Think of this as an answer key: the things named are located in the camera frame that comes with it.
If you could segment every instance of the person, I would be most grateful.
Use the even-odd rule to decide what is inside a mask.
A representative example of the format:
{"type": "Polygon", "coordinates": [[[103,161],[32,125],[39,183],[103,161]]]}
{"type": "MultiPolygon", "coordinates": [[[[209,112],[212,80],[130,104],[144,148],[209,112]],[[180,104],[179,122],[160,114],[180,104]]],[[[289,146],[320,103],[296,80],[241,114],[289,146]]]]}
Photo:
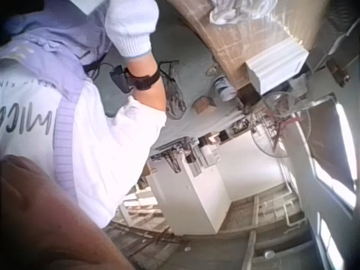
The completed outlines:
{"type": "Polygon", "coordinates": [[[7,155],[0,165],[2,269],[134,269],[35,163],[7,155]]]}
{"type": "Polygon", "coordinates": [[[105,1],[89,16],[70,1],[45,0],[42,11],[5,24],[11,40],[0,49],[0,158],[35,162],[100,228],[136,184],[165,125],[166,99],[159,78],[108,118],[84,66],[101,59],[110,38],[132,77],[153,78],[158,17],[154,0],[105,1]]]}

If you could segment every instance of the sleeve cuff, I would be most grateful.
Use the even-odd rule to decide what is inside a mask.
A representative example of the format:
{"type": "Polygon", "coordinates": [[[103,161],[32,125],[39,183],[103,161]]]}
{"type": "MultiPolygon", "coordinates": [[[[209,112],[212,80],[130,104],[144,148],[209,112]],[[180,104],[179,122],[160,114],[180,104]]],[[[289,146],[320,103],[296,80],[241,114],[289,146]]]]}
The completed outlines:
{"type": "Polygon", "coordinates": [[[116,37],[112,42],[119,53],[127,59],[137,58],[151,52],[149,35],[116,37]]]}

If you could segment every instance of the small wooden block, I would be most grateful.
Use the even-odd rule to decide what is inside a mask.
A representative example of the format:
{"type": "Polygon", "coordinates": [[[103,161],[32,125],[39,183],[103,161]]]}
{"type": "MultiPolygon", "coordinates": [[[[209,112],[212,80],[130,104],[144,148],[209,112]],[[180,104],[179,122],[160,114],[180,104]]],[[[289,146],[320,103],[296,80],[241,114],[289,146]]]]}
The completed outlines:
{"type": "Polygon", "coordinates": [[[203,112],[213,111],[216,108],[216,105],[212,98],[201,96],[192,104],[192,107],[197,114],[201,114],[203,112]]]}

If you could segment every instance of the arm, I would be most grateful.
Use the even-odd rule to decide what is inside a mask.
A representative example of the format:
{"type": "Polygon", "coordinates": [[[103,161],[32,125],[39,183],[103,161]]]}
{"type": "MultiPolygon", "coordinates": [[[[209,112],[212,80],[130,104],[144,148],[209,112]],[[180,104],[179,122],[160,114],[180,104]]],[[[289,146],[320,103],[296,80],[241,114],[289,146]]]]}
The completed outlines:
{"type": "MultiPolygon", "coordinates": [[[[127,66],[129,71],[137,77],[153,75],[158,68],[158,65],[151,53],[148,53],[139,58],[128,60],[127,66]]],[[[161,77],[149,90],[135,90],[134,98],[141,104],[144,104],[148,107],[160,111],[165,111],[166,96],[161,77]]]]}
{"type": "MultiPolygon", "coordinates": [[[[150,33],[155,31],[159,9],[154,0],[111,0],[106,14],[107,35],[137,77],[154,75],[158,67],[150,33]]],[[[135,90],[134,98],[148,107],[165,111],[165,90],[159,79],[149,90],[135,90]]]]}

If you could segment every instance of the black watch strap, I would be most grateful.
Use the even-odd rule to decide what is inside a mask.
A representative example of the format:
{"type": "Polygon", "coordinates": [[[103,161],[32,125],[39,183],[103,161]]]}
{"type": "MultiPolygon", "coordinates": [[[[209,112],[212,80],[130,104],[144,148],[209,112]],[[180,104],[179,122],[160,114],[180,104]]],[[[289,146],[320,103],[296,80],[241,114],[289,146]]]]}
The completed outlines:
{"type": "Polygon", "coordinates": [[[125,70],[125,77],[129,86],[134,86],[137,90],[144,91],[148,90],[155,84],[160,78],[160,69],[157,67],[157,70],[154,75],[152,76],[143,76],[143,77],[136,77],[128,70],[126,67],[125,70]]]}

